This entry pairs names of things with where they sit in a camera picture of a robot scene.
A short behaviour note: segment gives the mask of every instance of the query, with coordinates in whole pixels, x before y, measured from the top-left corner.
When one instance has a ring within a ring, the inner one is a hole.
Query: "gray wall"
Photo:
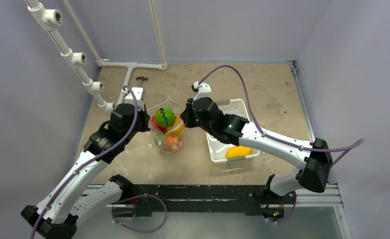
[[[330,0],[157,0],[168,61],[285,61]],[[102,58],[160,61],[148,0],[71,1]]]
[[[64,14],[59,31],[74,51],[87,53],[85,69],[96,79],[98,67],[61,2],[43,3]],[[25,1],[0,1],[0,238],[29,237],[20,211],[41,201],[72,165],[90,100]]]
[[[298,61],[315,134],[334,167],[354,238],[390,238],[390,0],[331,1]]]

